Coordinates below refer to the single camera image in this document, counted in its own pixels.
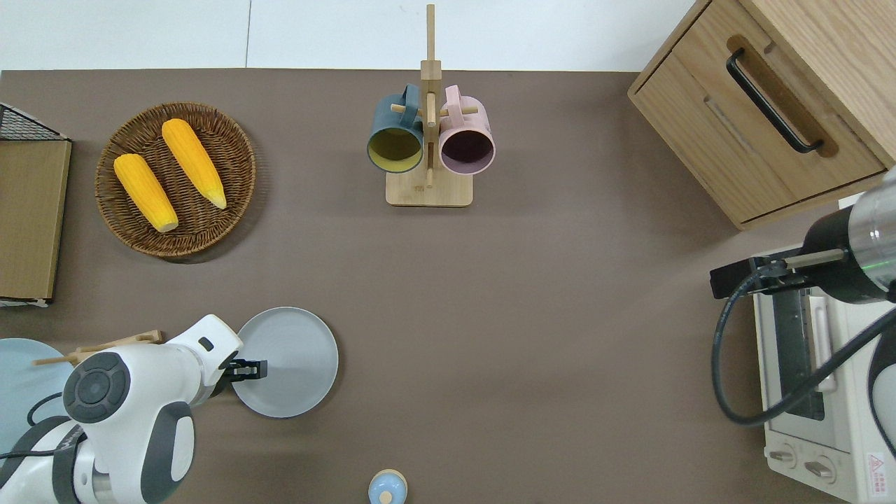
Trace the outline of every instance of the mug handle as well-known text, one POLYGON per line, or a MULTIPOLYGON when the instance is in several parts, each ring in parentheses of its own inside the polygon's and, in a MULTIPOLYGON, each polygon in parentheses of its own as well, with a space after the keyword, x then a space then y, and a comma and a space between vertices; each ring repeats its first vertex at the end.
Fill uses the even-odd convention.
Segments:
POLYGON ((399 124, 410 129, 414 126, 414 120, 417 119, 417 111, 420 110, 420 88, 414 84, 406 85, 404 93, 401 95, 401 101, 404 102, 404 112, 401 112, 399 124))
POLYGON ((454 84, 445 88, 445 108, 448 109, 448 121, 451 127, 463 126, 461 113, 461 88, 454 84))

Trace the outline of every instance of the oven knob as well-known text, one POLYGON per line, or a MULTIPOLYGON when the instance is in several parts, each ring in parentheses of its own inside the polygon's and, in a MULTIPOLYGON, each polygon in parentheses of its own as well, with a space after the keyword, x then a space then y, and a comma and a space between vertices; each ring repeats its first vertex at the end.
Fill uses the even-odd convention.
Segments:
POLYGON ((818 460, 813 462, 806 462, 804 466, 808 472, 828 483, 833 483, 837 480, 837 470, 834 469, 834 463, 824 455, 819 456, 818 460))
POLYGON ((797 453, 787 443, 781 445, 776 450, 766 447, 765 456, 772 460, 777 460, 791 469, 797 466, 797 453))

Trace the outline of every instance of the white wall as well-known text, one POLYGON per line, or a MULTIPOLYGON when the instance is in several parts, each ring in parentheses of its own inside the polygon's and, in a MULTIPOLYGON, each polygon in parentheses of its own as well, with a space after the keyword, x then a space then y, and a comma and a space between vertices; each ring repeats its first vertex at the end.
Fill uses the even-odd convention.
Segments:
POLYGON ((0 70, 639 71, 693 0, 0 0, 0 70))

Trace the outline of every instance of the pink mug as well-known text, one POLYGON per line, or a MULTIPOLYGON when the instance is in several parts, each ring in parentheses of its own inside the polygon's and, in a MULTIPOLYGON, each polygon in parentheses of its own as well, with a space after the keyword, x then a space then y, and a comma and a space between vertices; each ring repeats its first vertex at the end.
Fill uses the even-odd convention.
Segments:
POLYGON ((439 159, 454 173, 476 175, 495 160, 495 141, 486 109, 479 100, 461 96, 456 85, 445 88, 445 99, 448 117, 439 123, 439 159), (467 107, 476 107, 477 111, 461 113, 467 107))

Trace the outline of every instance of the yellow corn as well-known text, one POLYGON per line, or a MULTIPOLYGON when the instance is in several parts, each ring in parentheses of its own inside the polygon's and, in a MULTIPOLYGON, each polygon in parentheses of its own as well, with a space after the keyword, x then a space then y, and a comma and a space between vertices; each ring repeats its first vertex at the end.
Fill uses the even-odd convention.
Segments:
POLYGON ((158 232, 177 227, 177 215, 165 190, 140 154, 122 154, 113 163, 115 175, 140 213, 158 232))
POLYGON ((193 128, 183 119, 169 119, 162 123, 162 138, 199 194, 218 208, 227 208, 218 171, 193 128))

